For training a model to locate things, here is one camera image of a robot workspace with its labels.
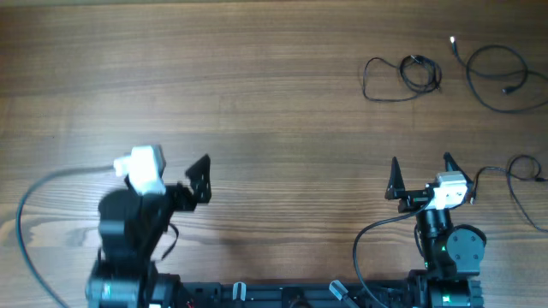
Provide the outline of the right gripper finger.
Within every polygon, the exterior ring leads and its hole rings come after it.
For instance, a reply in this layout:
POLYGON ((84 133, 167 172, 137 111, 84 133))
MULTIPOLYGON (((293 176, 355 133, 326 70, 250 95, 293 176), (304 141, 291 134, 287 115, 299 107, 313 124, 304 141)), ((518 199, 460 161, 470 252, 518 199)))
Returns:
POLYGON ((396 157, 392 158, 390 178, 387 184, 384 198, 387 200, 402 199, 406 197, 406 188, 402 178, 402 172, 396 157))
POLYGON ((443 156, 443 159, 444 159, 444 166, 445 166, 445 170, 447 172, 452 172, 452 171, 455 171, 455 172, 460 172, 465 181, 466 181, 466 185, 467 185, 467 188, 471 188, 473 186, 473 181, 470 179, 470 177, 458 166, 458 164, 456 163, 455 159, 450 155, 449 152, 445 152, 444 153, 444 156, 443 156))

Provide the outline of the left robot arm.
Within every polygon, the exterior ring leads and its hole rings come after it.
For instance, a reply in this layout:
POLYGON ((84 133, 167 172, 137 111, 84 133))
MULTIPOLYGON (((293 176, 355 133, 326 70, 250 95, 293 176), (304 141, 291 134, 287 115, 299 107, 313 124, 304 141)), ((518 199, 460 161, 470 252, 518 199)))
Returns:
POLYGON ((193 295, 181 277, 160 274, 152 254, 161 238, 173 228, 177 211, 192 212, 211 200, 211 159, 201 157, 181 182, 161 193, 139 194, 127 187, 106 194, 99 202, 98 231, 102 247, 86 284, 90 307, 193 307, 193 295))

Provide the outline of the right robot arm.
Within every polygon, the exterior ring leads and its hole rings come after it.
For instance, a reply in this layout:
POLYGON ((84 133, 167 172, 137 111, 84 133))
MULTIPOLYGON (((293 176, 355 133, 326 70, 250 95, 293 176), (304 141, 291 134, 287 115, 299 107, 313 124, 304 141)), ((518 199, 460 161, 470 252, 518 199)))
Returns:
POLYGON ((408 190, 399 162, 392 159, 385 198, 398 200, 398 212, 416 218, 416 239, 425 262, 407 278, 406 307, 480 308, 485 305, 480 274, 486 236, 478 228, 454 225, 450 212, 467 203, 472 180, 449 153, 445 171, 421 190, 408 190))

